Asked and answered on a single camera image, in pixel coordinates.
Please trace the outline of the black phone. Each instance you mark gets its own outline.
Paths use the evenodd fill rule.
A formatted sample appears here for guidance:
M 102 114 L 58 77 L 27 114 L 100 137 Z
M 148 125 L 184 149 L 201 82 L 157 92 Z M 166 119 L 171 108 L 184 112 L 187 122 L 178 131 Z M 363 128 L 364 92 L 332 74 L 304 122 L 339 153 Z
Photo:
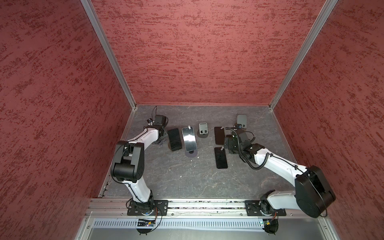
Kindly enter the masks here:
M 168 131 L 169 136 L 169 147 L 171 151 L 177 151 L 182 149 L 182 141 L 180 137 L 180 131 L 178 128 L 171 129 Z

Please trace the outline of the grey stand wooden base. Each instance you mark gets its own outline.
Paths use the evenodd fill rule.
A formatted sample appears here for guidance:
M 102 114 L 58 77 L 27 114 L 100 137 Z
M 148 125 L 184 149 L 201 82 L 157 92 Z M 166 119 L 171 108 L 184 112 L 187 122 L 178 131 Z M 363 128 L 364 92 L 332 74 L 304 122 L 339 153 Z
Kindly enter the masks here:
M 248 118 L 246 115 L 237 115 L 237 122 L 234 127 L 237 129 L 246 129 L 247 128 Z

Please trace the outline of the dark phone with sticker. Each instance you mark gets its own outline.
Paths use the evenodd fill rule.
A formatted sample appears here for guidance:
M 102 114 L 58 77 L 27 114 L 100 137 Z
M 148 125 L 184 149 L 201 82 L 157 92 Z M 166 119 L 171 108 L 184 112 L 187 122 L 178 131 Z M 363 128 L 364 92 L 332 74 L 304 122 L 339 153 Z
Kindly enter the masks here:
M 223 146 L 225 144 L 225 129 L 224 127 L 214 127 L 215 143 L 216 145 Z

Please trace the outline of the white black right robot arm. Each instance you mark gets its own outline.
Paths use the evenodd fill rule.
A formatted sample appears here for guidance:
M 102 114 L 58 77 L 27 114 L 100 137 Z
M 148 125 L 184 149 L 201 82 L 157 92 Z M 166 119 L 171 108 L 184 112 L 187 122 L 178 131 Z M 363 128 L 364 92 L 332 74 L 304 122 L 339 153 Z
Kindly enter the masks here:
M 237 154 L 252 170 L 268 169 L 279 175 L 294 189 L 270 190 L 259 200 L 259 210 L 271 216 L 282 209 L 300 210 L 311 218 L 327 217 L 328 207 L 336 200 L 323 171 L 316 166 L 306 167 L 284 159 L 266 147 L 248 138 L 242 129 L 229 128 L 231 137 L 225 139 L 225 148 Z

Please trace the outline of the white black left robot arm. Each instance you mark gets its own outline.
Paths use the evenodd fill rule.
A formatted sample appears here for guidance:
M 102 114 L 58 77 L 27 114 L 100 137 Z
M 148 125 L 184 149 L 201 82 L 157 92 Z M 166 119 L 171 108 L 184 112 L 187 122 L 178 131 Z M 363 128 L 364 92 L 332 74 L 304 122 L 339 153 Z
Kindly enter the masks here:
M 155 208 L 153 193 L 143 178 L 145 150 L 154 143 L 160 143 L 164 136 L 164 127 L 145 127 L 132 139 L 118 142 L 111 163 L 112 180 L 128 188 L 134 207 L 142 215 L 150 215 Z

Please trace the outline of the silver-edged phone with sticker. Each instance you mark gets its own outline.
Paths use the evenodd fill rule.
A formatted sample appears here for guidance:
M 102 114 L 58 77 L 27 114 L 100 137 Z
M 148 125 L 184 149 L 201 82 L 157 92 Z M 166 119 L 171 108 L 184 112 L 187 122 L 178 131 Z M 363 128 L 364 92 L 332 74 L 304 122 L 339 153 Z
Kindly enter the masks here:
M 182 136 L 187 152 L 197 150 L 197 142 L 194 128 L 191 126 L 182 128 Z

